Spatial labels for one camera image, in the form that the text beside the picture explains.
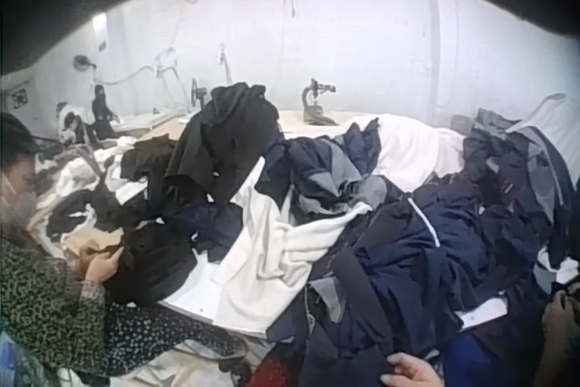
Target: wall fan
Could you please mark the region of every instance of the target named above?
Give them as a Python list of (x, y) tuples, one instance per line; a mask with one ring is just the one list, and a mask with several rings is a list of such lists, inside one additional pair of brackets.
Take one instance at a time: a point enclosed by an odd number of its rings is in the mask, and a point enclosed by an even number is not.
[(96, 69), (97, 65), (92, 63), (91, 60), (84, 54), (77, 54), (72, 60), (72, 66), (77, 72), (86, 72), (91, 67)]

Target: leopard print shirt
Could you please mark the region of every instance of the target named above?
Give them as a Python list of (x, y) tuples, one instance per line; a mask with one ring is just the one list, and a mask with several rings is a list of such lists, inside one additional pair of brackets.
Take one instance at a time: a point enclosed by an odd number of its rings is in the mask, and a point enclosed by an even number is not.
[(79, 280), (32, 237), (0, 240), (0, 321), (8, 335), (53, 368), (98, 372), (106, 363), (104, 289)]

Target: hand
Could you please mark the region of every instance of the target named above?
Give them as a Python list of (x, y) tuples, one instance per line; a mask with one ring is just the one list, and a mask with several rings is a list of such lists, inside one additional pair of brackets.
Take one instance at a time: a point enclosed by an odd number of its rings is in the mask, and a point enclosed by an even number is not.
[(119, 258), (123, 254), (123, 247), (115, 251), (115, 254), (109, 253), (97, 254), (89, 264), (84, 279), (102, 284), (117, 273), (119, 268)]
[(443, 382), (429, 363), (406, 353), (396, 353), (388, 359), (394, 375), (383, 375), (381, 381), (389, 387), (443, 387)]
[(566, 343), (577, 329), (574, 306), (564, 290), (556, 292), (542, 317), (544, 335), (553, 346)]
[(87, 242), (87, 245), (81, 247), (79, 252), (79, 269), (84, 275), (89, 268), (92, 260), (99, 254), (98, 245), (94, 240)]

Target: black hair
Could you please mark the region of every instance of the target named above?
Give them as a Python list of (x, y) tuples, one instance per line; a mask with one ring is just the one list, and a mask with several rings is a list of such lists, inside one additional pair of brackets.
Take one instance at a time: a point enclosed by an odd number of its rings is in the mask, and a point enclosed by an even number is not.
[(2, 147), (0, 168), (2, 171), (11, 169), (21, 158), (33, 158), (38, 146), (33, 135), (11, 113), (2, 112)]
[(61, 111), (63, 110), (64, 106), (66, 106), (67, 104), (69, 104), (69, 103), (68, 102), (56, 103), (56, 113), (61, 113)]
[(76, 120), (76, 115), (74, 115), (74, 112), (69, 112), (66, 114), (66, 117), (64, 117), (64, 128), (68, 129), (69, 127), (71, 127), (71, 124), (73, 124), (73, 121)]
[(105, 89), (102, 85), (96, 85), (94, 87), (94, 101), (101, 105), (107, 105), (107, 94), (105, 94)]

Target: pile of clothes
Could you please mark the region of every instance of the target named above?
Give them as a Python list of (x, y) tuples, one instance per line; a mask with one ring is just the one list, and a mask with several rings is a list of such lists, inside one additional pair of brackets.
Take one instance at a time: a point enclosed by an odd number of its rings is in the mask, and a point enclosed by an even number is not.
[(580, 260), (580, 131), (544, 115), (569, 100), (548, 97), (525, 121), (480, 111), (465, 137), (383, 114), (288, 139), (265, 93), (216, 88), (178, 141), (123, 155), (121, 176), (148, 185), (97, 211), (125, 231), (131, 285), (110, 285), (114, 298), (154, 304), (196, 267), (192, 247), (208, 251), (220, 262), (214, 324), (292, 338), (303, 386), (378, 386), (387, 355), (432, 356), (461, 313), (497, 296), (508, 315), (469, 334), (498, 358), (531, 349), (549, 299), (538, 252), (556, 269)]

